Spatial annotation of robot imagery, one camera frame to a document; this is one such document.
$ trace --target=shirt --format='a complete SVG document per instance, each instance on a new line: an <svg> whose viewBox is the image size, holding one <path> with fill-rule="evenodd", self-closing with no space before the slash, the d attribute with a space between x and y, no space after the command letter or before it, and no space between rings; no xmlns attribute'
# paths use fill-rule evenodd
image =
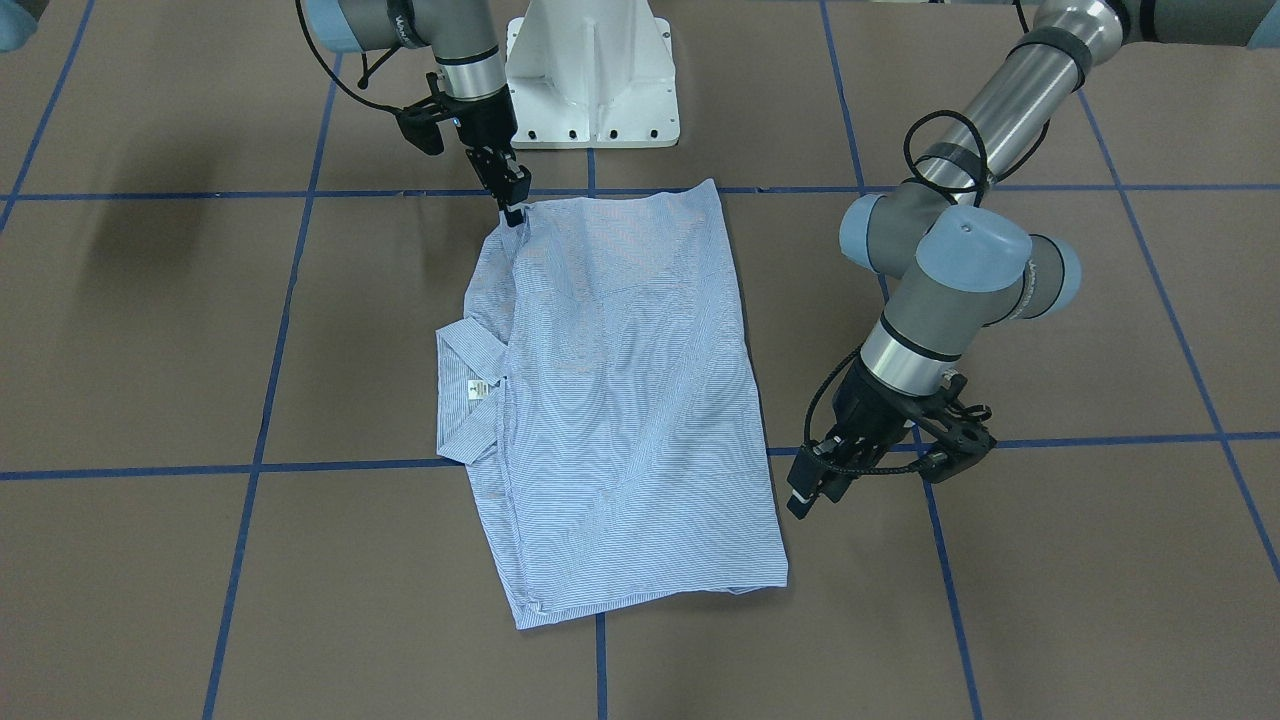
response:
<svg viewBox="0 0 1280 720"><path fill-rule="evenodd" d="M716 186L538 202L436 333L438 451L466 464L520 629L785 587Z"/></svg>

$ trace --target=folded shirt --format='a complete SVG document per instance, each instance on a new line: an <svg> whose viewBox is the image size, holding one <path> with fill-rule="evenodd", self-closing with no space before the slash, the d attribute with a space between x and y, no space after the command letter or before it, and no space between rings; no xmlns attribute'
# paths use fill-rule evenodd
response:
<svg viewBox="0 0 1280 720"><path fill-rule="evenodd" d="M517 628L786 585L712 181L499 223L436 342L438 451L467 466Z"/></svg>

